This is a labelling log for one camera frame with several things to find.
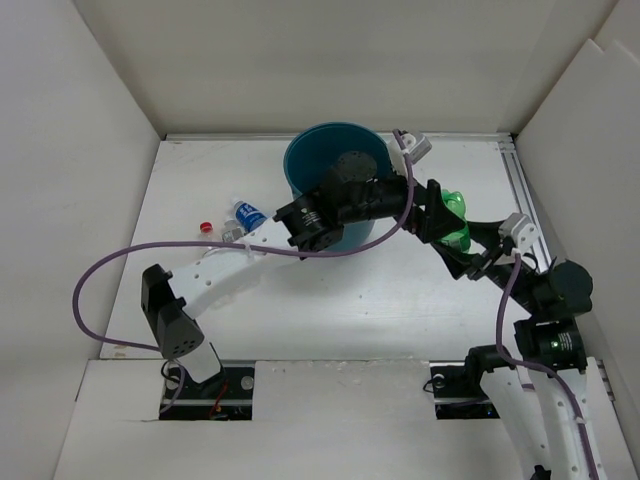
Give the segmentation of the green plastic bottle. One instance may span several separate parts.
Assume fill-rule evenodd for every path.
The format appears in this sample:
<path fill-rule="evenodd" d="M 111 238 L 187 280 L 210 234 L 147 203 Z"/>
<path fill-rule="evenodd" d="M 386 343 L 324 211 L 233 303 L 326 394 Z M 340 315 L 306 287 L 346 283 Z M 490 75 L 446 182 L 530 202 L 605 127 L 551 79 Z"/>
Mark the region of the green plastic bottle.
<path fill-rule="evenodd" d="M 438 247 L 446 247 L 460 253 L 468 253 L 471 248 L 471 234 L 466 218 L 467 206 L 460 191 L 442 189 L 439 198 L 447 210 L 459 219 L 456 229 L 435 242 Z"/>

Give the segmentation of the red label water bottle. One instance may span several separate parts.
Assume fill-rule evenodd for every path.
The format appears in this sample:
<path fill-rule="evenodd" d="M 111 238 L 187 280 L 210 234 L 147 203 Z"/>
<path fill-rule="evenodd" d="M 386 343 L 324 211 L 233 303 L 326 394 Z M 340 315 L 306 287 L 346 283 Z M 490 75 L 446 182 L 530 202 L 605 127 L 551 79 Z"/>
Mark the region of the red label water bottle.
<path fill-rule="evenodd" d="M 210 222 L 202 222 L 199 225 L 199 229 L 202 234 L 209 234 L 213 232 L 213 226 Z"/>

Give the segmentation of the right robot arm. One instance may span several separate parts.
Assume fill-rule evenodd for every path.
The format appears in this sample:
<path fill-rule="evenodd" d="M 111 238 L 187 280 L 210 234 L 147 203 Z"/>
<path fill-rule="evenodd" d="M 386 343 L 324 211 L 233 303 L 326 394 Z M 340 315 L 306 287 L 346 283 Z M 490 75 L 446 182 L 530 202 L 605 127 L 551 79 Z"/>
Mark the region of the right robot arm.
<path fill-rule="evenodd" d="M 539 237 L 514 213 L 492 223 L 458 220 L 483 246 L 441 240 L 434 247 L 455 279 L 489 279 L 502 291 L 495 341 L 468 351 L 462 381 L 499 415 L 525 479 L 603 479 L 589 417 L 587 356 L 576 319 L 592 309 L 593 279 L 571 260 L 540 272 L 524 259 Z"/>

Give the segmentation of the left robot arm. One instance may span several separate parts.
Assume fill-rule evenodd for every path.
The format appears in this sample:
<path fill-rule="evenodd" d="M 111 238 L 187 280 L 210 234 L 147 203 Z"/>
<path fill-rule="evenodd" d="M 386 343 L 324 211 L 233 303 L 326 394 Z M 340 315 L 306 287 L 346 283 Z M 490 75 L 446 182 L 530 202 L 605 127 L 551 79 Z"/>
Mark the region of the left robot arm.
<path fill-rule="evenodd" d="M 141 307 L 161 356 L 177 363 L 201 396 L 224 385 L 226 372 L 196 319 L 271 269 L 294 260 L 331 258 L 347 226 L 392 218 L 425 244 L 442 243 L 465 228 L 466 207 L 435 180 L 409 177 L 410 157 L 381 176 L 360 151 L 342 154 L 320 182 L 281 207 L 234 243 L 224 243 L 190 265 L 167 271 L 155 264 L 142 274 Z"/>

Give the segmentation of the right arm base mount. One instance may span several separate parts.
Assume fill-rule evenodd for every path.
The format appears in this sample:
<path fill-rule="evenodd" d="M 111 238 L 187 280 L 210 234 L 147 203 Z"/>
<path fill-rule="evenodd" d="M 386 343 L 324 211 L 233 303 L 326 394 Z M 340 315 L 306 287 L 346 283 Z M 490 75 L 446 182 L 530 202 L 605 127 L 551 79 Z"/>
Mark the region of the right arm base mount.
<path fill-rule="evenodd" d="M 423 391 L 432 396 L 437 420 L 495 420 L 499 414 L 462 362 L 433 362 Z"/>

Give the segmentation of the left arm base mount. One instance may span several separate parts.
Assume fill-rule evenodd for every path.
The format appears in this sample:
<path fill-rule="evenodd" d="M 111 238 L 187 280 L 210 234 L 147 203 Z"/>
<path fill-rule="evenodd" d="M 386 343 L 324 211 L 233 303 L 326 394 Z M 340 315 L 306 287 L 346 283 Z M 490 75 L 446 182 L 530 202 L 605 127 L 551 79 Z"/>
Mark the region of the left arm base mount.
<path fill-rule="evenodd" d="M 159 405 L 163 421 L 250 421 L 255 363 L 226 362 L 221 377 L 196 383 L 178 364 L 165 361 Z"/>

